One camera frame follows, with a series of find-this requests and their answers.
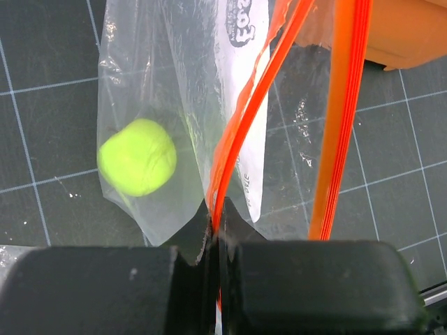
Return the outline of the green apple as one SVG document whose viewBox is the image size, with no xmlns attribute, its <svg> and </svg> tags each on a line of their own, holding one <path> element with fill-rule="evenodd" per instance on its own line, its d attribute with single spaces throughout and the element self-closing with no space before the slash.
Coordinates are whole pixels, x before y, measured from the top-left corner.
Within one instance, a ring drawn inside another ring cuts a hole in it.
<svg viewBox="0 0 447 335">
<path fill-rule="evenodd" d="M 177 150 L 161 124 L 136 119 L 100 146 L 97 164 L 104 179 L 119 192 L 142 197 L 173 176 Z"/>
</svg>

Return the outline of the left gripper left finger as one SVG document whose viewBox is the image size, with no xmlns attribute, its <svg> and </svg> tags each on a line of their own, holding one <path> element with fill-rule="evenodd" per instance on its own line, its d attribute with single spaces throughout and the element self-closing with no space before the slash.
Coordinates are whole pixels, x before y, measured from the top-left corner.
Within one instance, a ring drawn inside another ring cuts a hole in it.
<svg viewBox="0 0 447 335">
<path fill-rule="evenodd" d="M 1 289 L 2 334 L 213 334 L 208 210 L 158 247 L 25 253 Z"/>
</svg>

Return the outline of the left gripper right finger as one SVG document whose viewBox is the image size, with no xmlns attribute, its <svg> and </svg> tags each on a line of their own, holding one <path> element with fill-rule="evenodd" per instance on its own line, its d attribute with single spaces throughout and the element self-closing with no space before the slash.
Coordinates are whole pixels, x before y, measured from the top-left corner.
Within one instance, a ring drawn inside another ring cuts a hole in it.
<svg viewBox="0 0 447 335">
<path fill-rule="evenodd" d="M 223 334 L 422 334 L 424 302 L 406 262 L 379 241 L 268 240 L 223 205 Z"/>
</svg>

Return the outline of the orange zipper clear bag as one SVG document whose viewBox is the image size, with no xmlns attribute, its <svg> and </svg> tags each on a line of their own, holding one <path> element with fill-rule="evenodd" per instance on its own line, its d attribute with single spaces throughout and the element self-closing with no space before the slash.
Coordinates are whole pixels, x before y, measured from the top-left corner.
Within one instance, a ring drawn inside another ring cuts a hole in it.
<svg viewBox="0 0 447 335">
<path fill-rule="evenodd" d="M 327 240 L 360 91 L 362 65 L 318 45 L 295 44 L 315 1 L 108 1 L 99 52 L 97 147 L 136 119 L 161 124 L 177 150 L 173 176 L 153 193 L 125 195 L 102 174 L 150 246 L 177 233 L 201 204 L 220 228 L 226 199 L 250 226 L 263 207 L 269 92 L 294 48 L 298 96 L 321 116 L 311 211 L 293 239 Z"/>
</svg>

